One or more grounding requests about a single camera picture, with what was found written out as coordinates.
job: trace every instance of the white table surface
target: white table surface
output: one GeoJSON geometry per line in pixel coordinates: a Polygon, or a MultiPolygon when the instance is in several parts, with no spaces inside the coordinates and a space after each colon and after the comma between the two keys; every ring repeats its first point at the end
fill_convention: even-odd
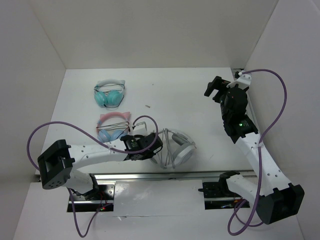
{"type": "MultiPolygon", "coordinates": [[[[93,88],[104,79],[125,80],[125,97],[118,112],[131,112],[131,120],[141,115],[153,117],[159,128],[186,132],[196,142],[196,154],[176,169],[161,169],[144,161],[108,162],[83,167],[89,173],[165,173],[251,170],[242,152],[224,131],[220,105],[205,97],[208,82],[215,76],[233,81],[230,68],[128,68],[68,69],[56,101],[52,121],[74,124],[96,136],[100,114],[110,111],[99,107],[93,88]]],[[[155,129],[148,119],[148,131],[155,129]]],[[[84,134],[64,125],[50,125],[42,151],[53,142],[66,139],[67,144],[94,142],[84,134]]]]}

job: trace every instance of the black joint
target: black joint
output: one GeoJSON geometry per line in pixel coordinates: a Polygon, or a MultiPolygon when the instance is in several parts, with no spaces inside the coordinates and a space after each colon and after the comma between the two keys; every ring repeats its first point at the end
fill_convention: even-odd
{"type": "Polygon", "coordinates": [[[69,148],[66,140],[58,140],[38,157],[43,189],[58,188],[70,178],[75,159],[70,157],[69,148]]]}
{"type": "Polygon", "coordinates": [[[235,194],[234,192],[229,190],[228,184],[227,184],[227,179],[229,179],[230,177],[232,177],[234,175],[239,175],[239,174],[240,174],[240,172],[238,172],[238,171],[227,171],[225,173],[220,174],[219,185],[221,188],[221,192],[226,197],[232,197],[235,194]]]}
{"type": "Polygon", "coordinates": [[[221,192],[218,182],[203,182],[202,188],[198,189],[199,192],[203,193],[205,199],[207,198],[223,198],[224,195],[221,192]]]}
{"type": "Polygon", "coordinates": [[[216,76],[212,82],[208,83],[208,86],[206,87],[206,90],[204,92],[204,96],[209,97],[212,94],[212,92],[215,89],[217,89],[216,81],[219,81],[219,80],[222,81],[222,78],[220,76],[216,76]]]}
{"type": "Polygon", "coordinates": [[[300,185],[293,186],[292,183],[283,190],[274,188],[273,193],[260,196],[256,213],[264,224],[272,224],[296,215],[304,195],[303,188],[300,185]]]}
{"type": "MultiPolygon", "coordinates": [[[[139,151],[141,149],[145,149],[154,141],[156,137],[156,134],[150,133],[148,136],[142,136],[142,135],[125,135],[120,138],[121,141],[124,142],[124,145],[126,147],[126,151],[134,152],[139,151]]],[[[160,137],[158,136],[156,138],[155,143],[146,151],[137,153],[137,154],[128,154],[126,160],[146,160],[150,159],[155,155],[155,151],[158,150],[163,146],[163,142],[161,141],[160,137]]]]}
{"type": "Polygon", "coordinates": [[[86,192],[85,194],[83,194],[85,200],[90,200],[92,199],[98,192],[99,192],[99,186],[98,186],[98,182],[96,180],[96,177],[93,174],[89,174],[89,176],[92,179],[92,190],[86,192]]]}
{"type": "Polygon", "coordinates": [[[236,71],[236,72],[235,72],[235,74],[234,74],[234,78],[235,78],[235,79],[240,78],[239,71],[236,71]]]}

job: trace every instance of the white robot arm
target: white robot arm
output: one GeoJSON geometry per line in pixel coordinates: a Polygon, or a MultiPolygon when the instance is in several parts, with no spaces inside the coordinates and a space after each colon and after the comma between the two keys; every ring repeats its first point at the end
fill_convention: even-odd
{"type": "Polygon", "coordinates": [[[106,142],[108,148],[98,144],[67,145],[64,139],[56,141],[38,157],[42,188],[51,190],[67,187],[86,199],[91,199],[99,191],[96,178],[93,174],[79,171],[79,168],[106,162],[150,159],[163,146],[159,137],[155,140],[155,133],[147,136],[141,135],[141,132],[136,133],[137,131],[133,131],[134,135],[106,142]]]}
{"type": "MultiPolygon", "coordinates": [[[[218,93],[213,97],[220,104],[224,130],[247,157],[256,175],[259,175],[259,152],[262,156],[262,182],[256,212],[265,224],[271,224],[298,213],[304,197],[304,190],[300,185],[293,185],[283,174],[269,154],[261,135],[250,118],[246,115],[248,105],[247,93],[252,76],[242,74],[234,82],[223,80],[216,76],[208,84],[204,95],[209,97],[213,90],[218,93]]],[[[258,186],[236,171],[229,171],[220,175],[222,192],[236,193],[254,204],[258,186]]]]}

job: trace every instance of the purple cable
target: purple cable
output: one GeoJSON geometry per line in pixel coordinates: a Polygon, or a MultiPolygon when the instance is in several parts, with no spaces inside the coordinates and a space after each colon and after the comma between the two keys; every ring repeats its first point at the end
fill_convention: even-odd
{"type": "MultiPolygon", "coordinates": [[[[150,117],[150,116],[147,116],[147,115],[142,115],[142,116],[139,116],[136,120],[134,120],[133,122],[133,125],[136,123],[137,120],[141,119],[141,118],[148,118],[150,120],[152,120],[152,122],[154,123],[154,126],[155,126],[155,137],[154,137],[154,140],[152,141],[152,143],[141,149],[141,150],[138,150],[138,151],[123,151],[123,150],[119,150],[119,149],[116,149],[116,148],[113,148],[111,147],[110,150],[112,151],[115,151],[115,152],[118,152],[118,153],[122,153],[122,154],[140,154],[140,153],[143,153],[144,151],[148,150],[149,148],[151,148],[155,142],[157,141],[157,137],[159,135],[159,131],[158,131],[158,125],[156,123],[156,121],[150,117]]],[[[50,121],[50,122],[47,122],[47,123],[44,123],[40,126],[38,126],[35,130],[33,130],[33,132],[30,134],[29,138],[28,138],[28,141],[26,143],[26,153],[28,155],[28,158],[31,162],[31,164],[37,169],[39,170],[39,167],[35,164],[35,162],[33,161],[32,157],[31,157],[31,154],[30,154],[30,142],[31,142],[31,139],[32,137],[34,136],[34,134],[41,128],[47,126],[47,125],[51,125],[51,124],[62,124],[62,125],[67,125],[69,127],[72,127],[74,129],[77,129],[78,131],[80,131],[81,133],[83,133],[84,135],[86,135],[87,137],[91,138],[93,141],[95,141],[96,143],[98,143],[99,145],[101,145],[102,147],[106,148],[106,149],[109,149],[109,147],[105,144],[103,144],[102,142],[100,142],[99,140],[97,140],[94,136],[90,135],[89,133],[87,133],[86,131],[82,130],[81,128],[71,124],[71,123],[68,123],[68,122],[65,122],[65,121],[50,121]]]]}
{"type": "MultiPolygon", "coordinates": [[[[118,153],[122,153],[122,154],[140,154],[140,153],[143,153],[144,151],[148,150],[149,148],[151,148],[151,147],[155,144],[155,142],[156,142],[156,140],[157,140],[157,138],[158,138],[158,135],[159,135],[158,125],[157,125],[156,121],[155,121],[152,117],[150,117],[150,116],[142,115],[142,116],[139,116],[137,119],[134,120],[133,125],[135,125],[136,121],[139,120],[139,119],[141,119],[141,118],[148,118],[148,119],[152,120],[152,122],[154,123],[154,126],[155,126],[155,137],[154,137],[154,140],[152,141],[152,143],[151,143],[149,146],[147,146],[147,147],[145,147],[145,148],[143,148],[143,149],[141,149],[141,150],[138,150],[138,151],[123,151],[123,150],[119,150],[119,149],[116,149],[116,148],[113,148],[113,147],[111,147],[110,150],[115,151],[115,152],[118,152],[118,153]]],[[[45,127],[45,126],[51,125],[51,124],[62,124],[62,125],[67,125],[67,126],[69,126],[69,127],[72,127],[72,128],[74,128],[74,129],[80,131],[81,133],[83,133],[83,134],[86,135],[87,137],[91,138],[93,141],[95,141],[95,142],[98,143],[99,145],[105,147],[106,149],[109,149],[109,147],[108,147],[107,145],[105,145],[105,144],[103,144],[102,142],[100,142],[99,140],[97,140],[94,136],[90,135],[90,134],[87,133],[86,131],[82,130],[81,128],[79,128],[79,127],[77,127],[77,126],[75,126],[75,125],[73,125],[73,124],[71,124],[71,123],[64,122],[64,121],[50,121],[50,122],[47,122],[47,123],[44,123],[44,124],[38,126],[35,130],[33,130],[32,133],[30,134],[29,138],[28,138],[27,143],[26,143],[26,153],[27,153],[28,159],[29,159],[29,161],[31,162],[31,164],[32,164],[38,171],[39,171],[40,169],[39,169],[39,167],[35,164],[35,162],[33,161],[32,157],[31,157],[31,154],[30,154],[30,142],[31,142],[31,139],[32,139],[32,137],[34,136],[34,134],[35,134],[39,129],[41,129],[41,128],[45,127]]],[[[72,212],[73,212],[73,218],[74,218],[74,224],[75,224],[76,231],[78,232],[78,234],[79,234],[79,236],[80,236],[81,238],[84,238],[84,237],[88,234],[90,225],[91,225],[92,221],[94,220],[95,216],[98,214],[99,209],[97,209],[97,211],[93,214],[93,216],[92,216],[92,218],[91,218],[91,220],[90,220],[90,222],[89,222],[89,225],[88,225],[88,227],[87,227],[87,229],[86,229],[85,234],[82,235],[81,232],[80,232],[79,226],[78,226],[78,222],[77,222],[77,216],[76,216],[76,209],[75,209],[74,197],[72,196],[71,190],[70,190],[69,188],[68,188],[68,192],[69,192],[69,194],[70,194],[70,200],[71,200],[71,205],[72,205],[72,212]]]]}
{"type": "MultiPolygon", "coordinates": [[[[284,91],[284,100],[283,100],[283,105],[282,108],[278,114],[278,116],[275,118],[275,120],[270,124],[270,126],[262,133],[260,140],[259,140],[259,145],[260,143],[263,141],[264,137],[266,136],[266,134],[269,132],[269,130],[276,124],[276,122],[279,120],[279,118],[281,117],[282,113],[285,110],[286,104],[287,104],[287,88],[285,85],[284,80],[280,77],[279,74],[277,74],[276,72],[269,70],[269,69],[255,69],[255,70],[250,70],[250,71],[245,71],[242,74],[249,74],[249,73],[255,73],[255,72],[268,72],[271,73],[273,75],[275,75],[281,82],[282,87],[283,87],[283,91],[284,91]]],[[[246,221],[246,223],[244,224],[244,226],[237,232],[231,232],[230,230],[230,226],[232,223],[232,220],[234,219],[235,215],[237,214],[237,212],[239,211],[239,209],[241,208],[241,206],[243,204],[245,204],[245,202],[243,201],[238,208],[235,209],[234,213],[231,215],[230,220],[228,222],[228,233],[232,236],[237,236],[241,233],[243,233],[249,226],[251,223],[252,218],[254,217],[254,214],[256,212],[257,209],[257,205],[258,205],[258,201],[259,201],[259,196],[260,196],[260,189],[261,189],[261,184],[262,184],[262,155],[261,155],[261,146],[258,146],[258,155],[259,155],[259,176],[258,176],[258,186],[257,186],[257,191],[256,191],[256,195],[255,195],[255,200],[254,200],[254,204],[252,207],[252,211],[250,213],[250,216],[248,218],[248,220],[246,221]]]]}
{"type": "Polygon", "coordinates": [[[87,229],[86,229],[85,234],[82,235],[81,232],[80,232],[79,226],[78,226],[78,221],[77,221],[77,216],[76,216],[76,209],[75,209],[74,196],[72,195],[72,192],[71,192],[70,188],[67,188],[67,189],[68,189],[68,192],[69,192],[69,194],[70,194],[70,200],[71,200],[72,212],[73,212],[73,219],[74,219],[74,225],[75,225],[76,231],[78,232],[78,234],[79,234],[79,236],[80,236],[81,238],[85,238],[85,237],[87,236],[88,232],[89,232],[89,228],[90,228],[90,225],[91,225],[92,221],[94,220],[95,216],[99,213],[100,209],[101,209],[101,208],[104,208],[105,206],[110,205],[111,203],[107,203],[107,204],[105,204],[105,205],[103,205],[103,206],[101,206],[101,207],[98,207],[98,208],[96,209],[96,212],[93,214],[93,216],[92,216],[91,219],[90,219],[90,222],[89,222],[89,224],[88,224],[88,227],[87,227],[87,229]]]}
{"type": "MultiPolygon", "coordinates": [[[[247,200],[243,200],[243,201],[239,201],[235,206],[234,206],[234,210],[236,210],[237,208],[241,208],[245,203],[247,202],[247,200]]],[[[238,215],[237,214],[235,214],[235,217],[236,217],[236,219],[238,219],[238,221],[240,222],[240,223],[242,223],[243,225],[245,225],[246,223],[244,222],[244,221],[242,221],[239,217],[238,217],[238,215]]],[[[254,224],[254,225],[249,225],[249,227],[251,227],[251,228],[255,228],[255,227],[259,227],[259,226],[261,226],[262,224],[264,224],[264,222],[262,221],[262,222],[260,222],[260,223],[258,223],[258,224],[254,224]]]]}

